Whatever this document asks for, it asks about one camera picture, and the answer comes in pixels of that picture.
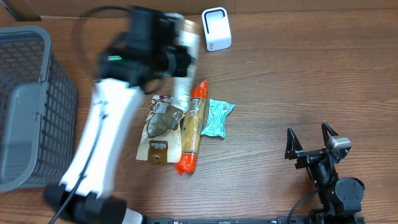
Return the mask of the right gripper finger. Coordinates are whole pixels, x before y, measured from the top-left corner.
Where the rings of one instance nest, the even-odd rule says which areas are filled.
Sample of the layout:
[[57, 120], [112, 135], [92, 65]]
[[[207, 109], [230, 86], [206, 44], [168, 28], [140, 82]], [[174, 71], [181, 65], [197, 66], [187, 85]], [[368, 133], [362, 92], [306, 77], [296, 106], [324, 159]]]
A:
[[327, 144], [329, 138], [331, 136], [337, 136], [338, 133], [336, 131], [334, 131], [331, 126], [327, 123], [327, 122], [323, 122], [322, 123], [322, 134], [323, 134], [323, 142], [324, 145]]
[[303, 148], [292, 128], [287, 129], [287, 145], [285, 149], [286, 159], [297, 159], [303, 153]]

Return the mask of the white tube with gold cap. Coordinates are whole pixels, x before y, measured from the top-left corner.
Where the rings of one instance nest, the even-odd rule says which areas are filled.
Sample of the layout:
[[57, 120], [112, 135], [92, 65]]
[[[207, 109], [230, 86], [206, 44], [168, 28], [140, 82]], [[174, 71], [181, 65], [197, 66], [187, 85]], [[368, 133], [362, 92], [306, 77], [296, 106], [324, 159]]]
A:
[[172, 106], [186, 113], [198, 62], [200, 46], [199, 25], [184, 20], [177, 44], [177, 69], [174, 74]]

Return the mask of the teal snack packet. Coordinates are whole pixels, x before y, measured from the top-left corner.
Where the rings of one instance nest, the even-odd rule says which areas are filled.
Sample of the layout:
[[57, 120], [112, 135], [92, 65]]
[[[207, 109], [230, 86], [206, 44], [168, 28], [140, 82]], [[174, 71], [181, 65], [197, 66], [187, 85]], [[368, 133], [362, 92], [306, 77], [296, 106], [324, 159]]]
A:
[[235, 104], [226, 101], [210, 99], [208, 119], [201, 135], [210, 137], [226, 137], [225, 122], [234, 109]]

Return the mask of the beige brown snack pouch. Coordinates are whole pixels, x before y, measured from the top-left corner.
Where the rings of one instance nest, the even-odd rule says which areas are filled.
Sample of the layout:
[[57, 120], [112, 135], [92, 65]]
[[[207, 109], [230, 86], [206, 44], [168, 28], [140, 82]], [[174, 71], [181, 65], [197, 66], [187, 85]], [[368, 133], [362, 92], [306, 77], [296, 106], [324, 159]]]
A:
[[173, 98], [169, 96], [152, 97], [137, 150], [137, 160], [161, 163], [176, 163], [180, 160], [183, 113], [173, 107], [172, 102]]

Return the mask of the orange spaghetti package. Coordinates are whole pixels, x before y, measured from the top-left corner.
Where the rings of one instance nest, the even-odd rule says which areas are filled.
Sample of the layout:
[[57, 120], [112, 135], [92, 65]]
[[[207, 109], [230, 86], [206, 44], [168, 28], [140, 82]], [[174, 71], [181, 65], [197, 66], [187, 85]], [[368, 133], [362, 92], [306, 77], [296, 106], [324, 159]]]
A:
[[207, 94], [207, 80], [201, 82], [191, 92], [189, 108], [183, 121], [182, 153], [180, 160], [174, 164], [178, 175], [183, 175], [185, 172], [192, 173], [195, 170]]

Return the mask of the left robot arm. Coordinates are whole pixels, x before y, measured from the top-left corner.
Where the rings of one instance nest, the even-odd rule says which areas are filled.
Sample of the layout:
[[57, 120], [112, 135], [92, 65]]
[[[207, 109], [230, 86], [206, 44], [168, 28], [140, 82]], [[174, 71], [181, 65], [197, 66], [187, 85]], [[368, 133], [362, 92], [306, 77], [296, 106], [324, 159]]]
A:
[[174, 79], [165, 122], [187, 112], [198, 60], [198, 26], [181, 14], [134, 6], [131, 25], [100, 55], [90, 113], [72, 163], [58, 184], [44, 190], [54, 219], [74, 223], [145, 223], [146, 217], [112, 196], [116, 169], [146, 85]]

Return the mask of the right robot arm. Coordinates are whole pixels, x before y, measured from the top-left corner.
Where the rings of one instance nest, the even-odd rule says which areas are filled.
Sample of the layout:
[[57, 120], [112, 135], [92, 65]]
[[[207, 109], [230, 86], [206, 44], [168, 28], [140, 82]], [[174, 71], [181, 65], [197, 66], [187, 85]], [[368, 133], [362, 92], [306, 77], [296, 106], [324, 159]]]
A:
[[[296, 169], [306, 169], [315, 190], [300, 199], [290, 210], [287, 223], [364, 223], [358, 217], [365, 185], [354, 177], [338, 177], [335, 164], [351, 149], [351, 141], [339, 135], [328, 123], [322, 123], [324, 145], [321, 149], [305, 151], [292, 128], [287, 129], [285, 158], [295, 160]], [[318, 195], [321, 208], [313, 209], [307, 217], [295, 217], [299, 205]]]

